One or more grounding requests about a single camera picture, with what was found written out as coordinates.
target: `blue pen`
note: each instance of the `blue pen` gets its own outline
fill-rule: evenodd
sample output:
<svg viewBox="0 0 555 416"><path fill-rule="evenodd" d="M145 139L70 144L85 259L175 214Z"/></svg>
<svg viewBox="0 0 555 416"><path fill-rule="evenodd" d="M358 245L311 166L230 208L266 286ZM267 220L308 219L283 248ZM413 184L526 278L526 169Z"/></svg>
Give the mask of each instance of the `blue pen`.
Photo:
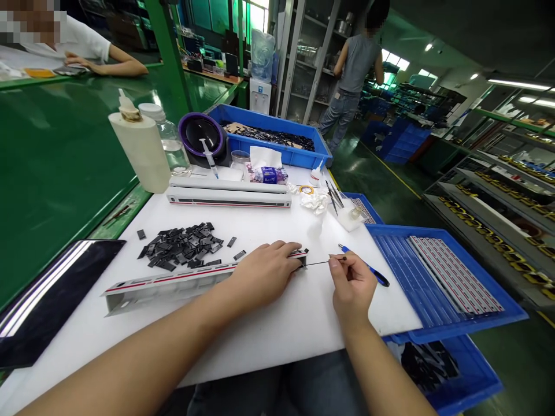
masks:
<svg viewBox="0 0 555 416"><path fill-rule="evenodd" d="M341 248L341 251L343 252L349 251L349 249L342 244L339 244L339 248ZM374 276L376 276L376 279L378 280L378 282L380 282L380 285L389 287L389 281L385 277L383 277L383 274L377 272L376 269L373 269L368 263L364 262L364 264L366 264L370 271L374 274Z"/></svg>

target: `yellow floor line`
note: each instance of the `yellow floor line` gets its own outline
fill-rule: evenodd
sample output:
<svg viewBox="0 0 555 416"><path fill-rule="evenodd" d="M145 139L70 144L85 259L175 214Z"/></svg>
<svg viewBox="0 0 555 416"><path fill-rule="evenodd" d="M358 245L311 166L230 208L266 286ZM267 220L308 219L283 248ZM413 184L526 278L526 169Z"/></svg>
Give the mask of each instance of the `yellow floor line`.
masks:
<svg viewBox="0 0 555 416"><path fill-rule="evenodd" d="M370 149L368 148L368 146L366 146L366 144L364 144L364 143L361 142L361 141L359 141L359 143L361 143L364 147L366 147L366 149L372 154L372 156L374 156L376 159L378 159L378 160L382 163L382 165L384 165L384 166L386 167L387 170L389 170L399 181L401 181L401 183L402 183L404 186L406 186L407 188L409 188L409 191L410 191L410 192L412 192L413 194L415 194L416 197L417 197L418 199L422 199L422 197L421 197L419 194L417 194L416 191L415 191L413 188L411 188L410 186L408 186L407 183L406 183L405 181L403 181L403 179L401 179L401 178L399 177L399 175L397 175L395 172L393 172L393 171L391 170L391 168L390 168L389 166L387 166L386 163L385 163L383 160L381 160L378 156L376 156L376 155L374 154L374 152L373 152L372 150L370 150Z"/></svg>
<svg viewBox="0 0 555 416"><path fill-rule="evenodd" d="M540 315L543 319L545 319L545 321L552 326L553 329L555 329L555 322L553 322L551 319L549 319L545 313L540 312L540 311L536 311L538 313L538 315Z"/></svg>
<svg viewBox="0 0 555 416"><path fill-rule="evenodd" d="M331 180L334 182L335 187L337 188L337 190L341 191L341 189L339 189L339 185L337 185L337 181L335 180L334 175L331 173L331 171L329 169L328 169L328 173L330 174Z"/></svg>

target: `hand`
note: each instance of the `hand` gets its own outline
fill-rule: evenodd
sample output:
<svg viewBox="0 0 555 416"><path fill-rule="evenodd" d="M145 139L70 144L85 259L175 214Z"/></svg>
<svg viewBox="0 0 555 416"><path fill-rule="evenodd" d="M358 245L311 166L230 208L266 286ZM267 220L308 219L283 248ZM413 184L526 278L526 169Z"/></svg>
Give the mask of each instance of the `hand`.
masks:
<svg viewBox="0 0 555 416"><path fill-rule="evenodd" d="M91 71L99 75L104 75L102 72L102 65L93 64L92 62L89 62L85 58L77 56L76 54L68 51L66 51L65 57L66 57L66 60L65 60L66 65L79 64L82 67L90 69Z"/></svg>
<svg viewBox="0 0 555 416"><path fill-rule="evenodd" d="M368 309L378 280L352 251L330 256L329 265L335 285L334 309L343 334L357 333L369 325Z"/></svg>
<svg viewBox="0 0 555 416"><path fill-rule="evenodd" d="M293 272L302 265L299 259L287 258L299 248L299 243L283 241L263 244L242 259L231 277L221 283L236 299L242 314L268 305L282 295Z"/></svg>

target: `syringe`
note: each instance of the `syringe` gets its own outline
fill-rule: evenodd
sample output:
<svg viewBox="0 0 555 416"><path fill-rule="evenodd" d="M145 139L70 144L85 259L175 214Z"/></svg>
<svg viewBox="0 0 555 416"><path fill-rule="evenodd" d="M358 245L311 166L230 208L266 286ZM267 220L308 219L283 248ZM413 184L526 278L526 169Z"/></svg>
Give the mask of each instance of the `syringe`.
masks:
<svg viewBox="0 0 555 416"><path fill-rule="evenodd" d="M216 177L216 179L219 179L218 177L218 169L216 168L216 164L214 163L214 158L212 157L212 152L208 150L208 146L206 145L205 141L206 139L199 139L202 142L202 147L204 147L204 156L206 156L206 160L208 160L208 165L210 165L210 169L212 170L212 173L214 174L214 176Z"/></svg>

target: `orange object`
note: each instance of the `orange object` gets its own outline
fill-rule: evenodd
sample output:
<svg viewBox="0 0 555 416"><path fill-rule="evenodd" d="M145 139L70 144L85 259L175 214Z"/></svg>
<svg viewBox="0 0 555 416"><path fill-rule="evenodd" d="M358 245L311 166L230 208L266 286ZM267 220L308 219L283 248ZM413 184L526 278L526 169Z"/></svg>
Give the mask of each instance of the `orange object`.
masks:
<svg viewBox="0 0 555 416"><path fill-rule="evenodd" d="M25 68L25 72L31 78L54 78L56 76L50 69Z"/></svg>

